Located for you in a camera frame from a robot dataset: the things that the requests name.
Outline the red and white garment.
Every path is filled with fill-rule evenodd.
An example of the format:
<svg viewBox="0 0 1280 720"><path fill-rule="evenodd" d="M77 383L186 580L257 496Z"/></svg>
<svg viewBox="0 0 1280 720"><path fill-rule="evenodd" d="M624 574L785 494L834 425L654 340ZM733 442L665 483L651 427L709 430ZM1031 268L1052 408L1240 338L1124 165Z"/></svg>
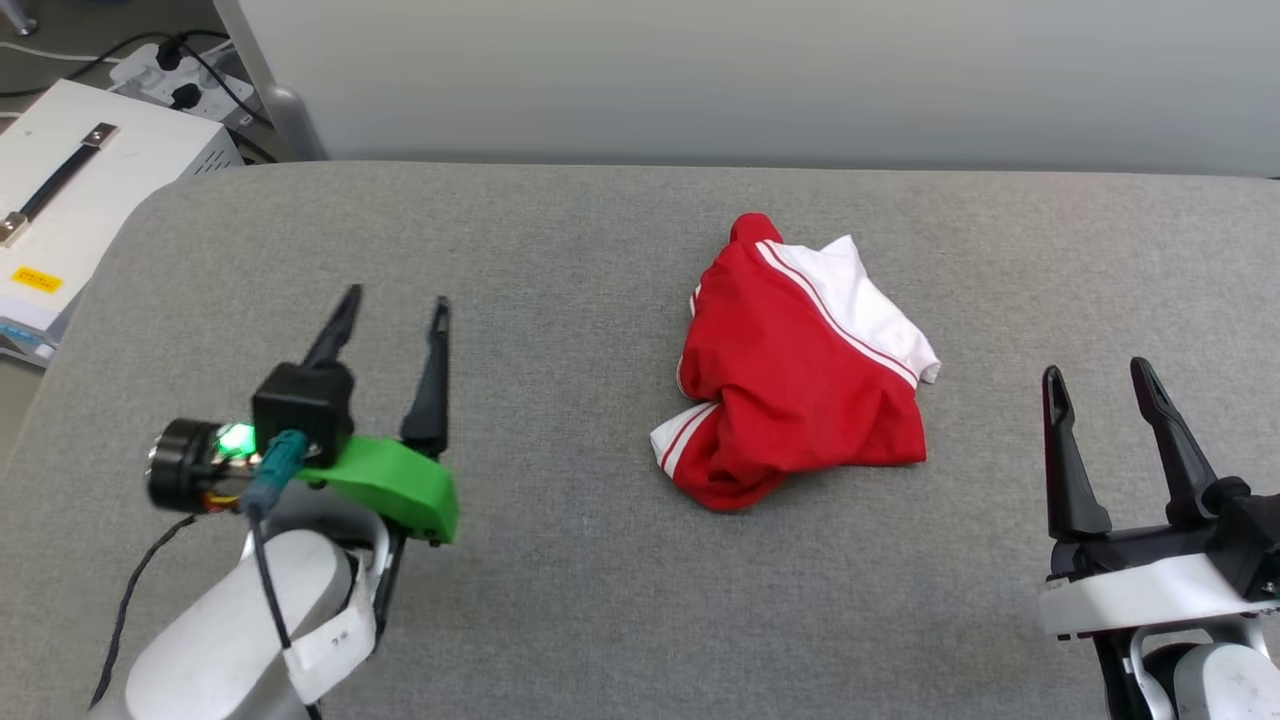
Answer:
<svg viewBox="0 0 1280 720"><path fill-rule="evenodd" d="M748 509L801 473L925 461L916 392L941 360L851 236L810 249L744 214L689 307L676 383L691 406L650 443L703 507Z"/></svg>

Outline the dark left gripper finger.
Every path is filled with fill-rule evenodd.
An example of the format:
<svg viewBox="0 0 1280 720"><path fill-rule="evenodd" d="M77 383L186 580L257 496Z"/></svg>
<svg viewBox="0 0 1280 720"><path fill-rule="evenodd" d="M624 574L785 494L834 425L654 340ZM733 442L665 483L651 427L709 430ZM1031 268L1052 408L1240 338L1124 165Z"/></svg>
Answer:
<svg viewBox="0 0 1280 720"><path fill-rule="evenodd" d="M410 410L401 423L401 442L439 459L448 447L451 378L451 301L438 296L426 331L428 356Z"/></svg>
<svg viewBox="0 0 1280 720"><path fill-rule="evenodd" d="M361 284L351 284L347 288L312 346L303 356L301 366L320 368L338 363L340 351L349 342L355 331L362 299L364 287Z"/></svg>

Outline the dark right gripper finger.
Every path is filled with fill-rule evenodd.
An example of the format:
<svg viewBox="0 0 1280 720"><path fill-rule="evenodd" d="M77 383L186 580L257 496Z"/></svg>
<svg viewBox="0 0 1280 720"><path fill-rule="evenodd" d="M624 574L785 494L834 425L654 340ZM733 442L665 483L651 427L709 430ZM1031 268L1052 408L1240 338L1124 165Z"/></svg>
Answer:
<svg viewBox="0 0 1280 720"><path fill-rule="evenodd" d="M1057 366L1042 375L1044 492L1047 532L1060 542L1082 542L1112 530L1108 511L1097 501L1075 434L1075 411Z"/></svg>
<svg viewBox="0 0 1280 720"><path fill-rule="evenodd" d="M1144 357L1133 357L1130 374L1140 415L1155 434L1165 474L1166 519L1176 528L1204 527L1216 518L1216 512L1204 506L1204 492L1219 475L1152 364Z"/></svg>

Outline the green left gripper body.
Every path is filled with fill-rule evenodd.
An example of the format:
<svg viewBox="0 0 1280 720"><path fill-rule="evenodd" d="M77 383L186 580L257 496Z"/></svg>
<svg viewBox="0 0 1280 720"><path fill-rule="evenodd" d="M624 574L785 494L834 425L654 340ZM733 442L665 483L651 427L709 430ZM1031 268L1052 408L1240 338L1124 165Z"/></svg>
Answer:
<svg viewBox="0 0 1280 720"><path fill-rule="evenodd" d="M186 514L238 512L260 471L285 502L287 489L329 491L369 510L416 541L449 544L460 520L451 471L398 441L357 436L329 468L300 465L288 483L278 465L265 462L253 425L216 424L179 418L147 452L147 495L159 509Z"/></svg>

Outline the white metal frame post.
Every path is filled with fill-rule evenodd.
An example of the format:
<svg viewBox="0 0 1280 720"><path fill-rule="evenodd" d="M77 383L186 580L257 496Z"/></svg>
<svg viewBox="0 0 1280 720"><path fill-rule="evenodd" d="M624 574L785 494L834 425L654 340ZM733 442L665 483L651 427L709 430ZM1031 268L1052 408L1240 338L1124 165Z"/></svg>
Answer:
<svg viewBox="0 0 1280 720"><path fill-rule="evenodd" d="M250 0L212 0L218 14L236 45L250 79L259 91L262 108L285 146L301 161L326 161L314 123L301 96L282 85L268 60L264 37L247 14Z"/></svg>

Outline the white power strip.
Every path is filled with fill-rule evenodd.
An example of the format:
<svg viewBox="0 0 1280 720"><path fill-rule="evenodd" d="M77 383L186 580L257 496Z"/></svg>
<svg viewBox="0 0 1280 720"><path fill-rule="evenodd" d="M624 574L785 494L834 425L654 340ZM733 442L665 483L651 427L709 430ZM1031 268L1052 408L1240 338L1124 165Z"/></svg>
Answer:
<svg viewBox="0 0 1280 720"><path fill-rule="evenodd" d="M238 60L229 40L197 58L175 44L143 44L109 70L109 90L241 129L264 114L257 90L230 73Z"/></svg>

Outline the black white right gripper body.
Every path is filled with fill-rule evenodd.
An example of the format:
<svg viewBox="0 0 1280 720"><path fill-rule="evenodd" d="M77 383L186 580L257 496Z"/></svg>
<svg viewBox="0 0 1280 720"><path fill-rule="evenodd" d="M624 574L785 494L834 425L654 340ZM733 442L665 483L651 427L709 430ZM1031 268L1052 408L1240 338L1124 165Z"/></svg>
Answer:
<svg viewBox="0 0 1280 720"><path fill-rule="evenodd" d="M1151 527L1061 542L1039 597L1050 635L1189 623L1280 610L1280 493L1217 480L1219 515L1199 528Z"/></svg>

